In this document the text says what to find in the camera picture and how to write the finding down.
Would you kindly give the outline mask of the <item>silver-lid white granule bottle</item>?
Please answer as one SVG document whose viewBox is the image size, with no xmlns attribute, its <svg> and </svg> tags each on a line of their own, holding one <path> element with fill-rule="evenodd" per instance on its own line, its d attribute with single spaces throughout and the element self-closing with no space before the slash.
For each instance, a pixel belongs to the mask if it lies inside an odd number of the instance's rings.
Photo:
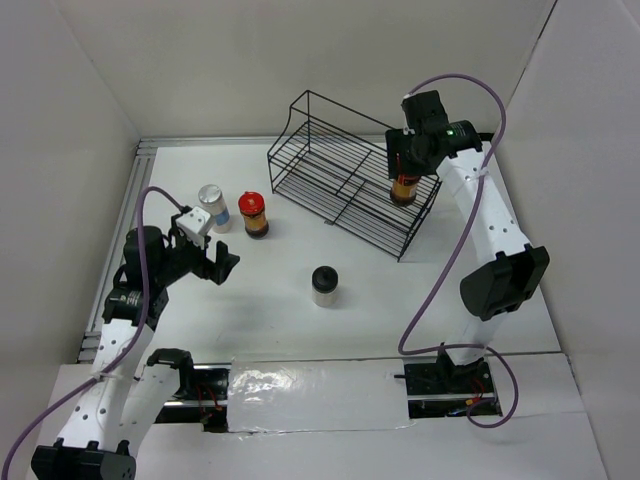
<svg viewBox="0 0 640 480">
<path fill-rule="evenodd" d="M 202 207 L 213 217 L 212 229 L 219 234 L 228 232 L 232 220 L 221 188 L 215 184 L 204 185 L 198 192 L 198 198 Z"/>
</svg>

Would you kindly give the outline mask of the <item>red-lid chili sauce jar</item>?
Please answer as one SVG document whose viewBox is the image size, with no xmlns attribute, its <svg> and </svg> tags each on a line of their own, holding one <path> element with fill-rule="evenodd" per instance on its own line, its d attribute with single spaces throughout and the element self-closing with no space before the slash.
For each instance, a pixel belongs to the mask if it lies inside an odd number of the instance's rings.
<svg viewBox="0 0 640 480">
<path fill-rule="evenodd" d="M 264 197 L 254 191 L 245 191 L 238 199 L 238 208 L 244 221 L 245 232 L 252 238 L 262 238 L 269 231 Z"/>
</svg>

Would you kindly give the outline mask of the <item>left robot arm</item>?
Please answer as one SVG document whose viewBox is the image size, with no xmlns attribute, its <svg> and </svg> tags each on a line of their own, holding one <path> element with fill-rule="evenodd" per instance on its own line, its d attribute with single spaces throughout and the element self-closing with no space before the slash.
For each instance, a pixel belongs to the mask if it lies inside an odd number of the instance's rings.
<svg viewBox="0 0 640 480">
<path fill-rule="evenodd" d="M 142 440 L 171 397 L 196 390 L 191 354 L 177 348 L 145 353 L 168 303 L 168 288 L 193 274 L 224 283 L 239 256 L 216 244 L 209 259 L 212 215 L 185 207 L 168 232 L 155 226 L 128 232 L 124 260 L 104 302 L 103 326 L 91 386 L 79 395 L 55 442 L 31 459 L 39 479 L 132 479 Z"/>
</svg>

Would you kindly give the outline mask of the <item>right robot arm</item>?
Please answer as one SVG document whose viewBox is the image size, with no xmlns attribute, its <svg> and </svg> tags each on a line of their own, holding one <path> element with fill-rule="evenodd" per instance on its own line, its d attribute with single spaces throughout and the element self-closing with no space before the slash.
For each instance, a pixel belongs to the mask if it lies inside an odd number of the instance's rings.
<svg viewBox="0 0 640 480">
<path fill-rule="evenodd" d="M 489 350 L 499 326 L 535 293 L 550 257 L 545 247 L 532 247 L 520 230 L 493 181 L 479 141 L 454 153 L 425 160 L 435 169 L 466 219 L 462 234 L 425 301 L 400 338 L 398 352 L 421 355 L 433 349 L 407 350 L 411 332 L 435 299 L 467 239 L 473 241 L 479 267 L 460 281 L 459 292 L 468 315 L 464 328 L 438 349 L 449 358 L 436 369 L 436 379 L 448 392 L 460 391 L 471 379 L 469 365 Z"/>
</svg>

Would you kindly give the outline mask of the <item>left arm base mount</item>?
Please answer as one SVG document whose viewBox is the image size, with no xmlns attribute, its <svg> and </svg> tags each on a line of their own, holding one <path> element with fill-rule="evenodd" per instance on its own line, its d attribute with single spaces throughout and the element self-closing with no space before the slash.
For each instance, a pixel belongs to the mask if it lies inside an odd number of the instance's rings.
<svg viewBox="0 0 640 480">
<path fill-rule="evenodd" d="M 155 423 L 190 424 L 207 433 L 226 433 L 230 370 L 230 364 L 196 365 L 190 390 L 170 398 Z"/>
</svg>

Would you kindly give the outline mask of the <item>black-lid white granule bottle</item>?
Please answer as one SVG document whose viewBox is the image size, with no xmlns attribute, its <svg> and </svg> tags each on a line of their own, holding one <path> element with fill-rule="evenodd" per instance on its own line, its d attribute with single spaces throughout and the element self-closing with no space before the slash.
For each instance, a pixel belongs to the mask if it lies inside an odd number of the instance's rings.
<svg viewBox="0 0 640 480">
<path fill-rule="evenodd" d="M 339 276 L 331 266 L 319 266 L 311 275 L 312 300 L 319 307 L 330 307 L 336 301 Z"/>
</svg>

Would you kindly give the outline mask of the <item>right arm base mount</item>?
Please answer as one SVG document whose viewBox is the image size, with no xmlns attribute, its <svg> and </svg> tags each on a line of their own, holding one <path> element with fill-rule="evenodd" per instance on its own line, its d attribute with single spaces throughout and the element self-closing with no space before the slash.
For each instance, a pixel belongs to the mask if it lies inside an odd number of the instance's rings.
<svg viewBox="0 0 640 480">
<path fill-rule="evenodd" d="M 404 385 L 411 419 L 501 416 L 489 363 L 481 358 L 456 366 L 448 353 L 435 359 L 405 361 L 393 379 Z"/>
</svg>

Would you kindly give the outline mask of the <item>aluminium rail frame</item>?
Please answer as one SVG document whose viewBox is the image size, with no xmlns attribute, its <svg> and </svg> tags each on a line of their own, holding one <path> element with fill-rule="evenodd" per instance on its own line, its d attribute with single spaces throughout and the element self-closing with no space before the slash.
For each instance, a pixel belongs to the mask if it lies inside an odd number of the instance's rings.
<svg viewBox="0 0 640 480">
<path fill-rule="evenodd" d="M 113 277 L 123 261 L 123 247 L 127 233 L 136 225 L 136 206 L 140 192 L 149 185 L 156 155 L 156 147 L 151 140 L 143 138 L 136 147 L 133 166 L 119 210 L 115 230 L 104 263 L 96 297 L 89 314 L 89 320 L 79 348 L 76 362 L 88 364 L 93 361 L 98 350 L 103 324 L 104 302 L 113 287 Z"/>
</svg>

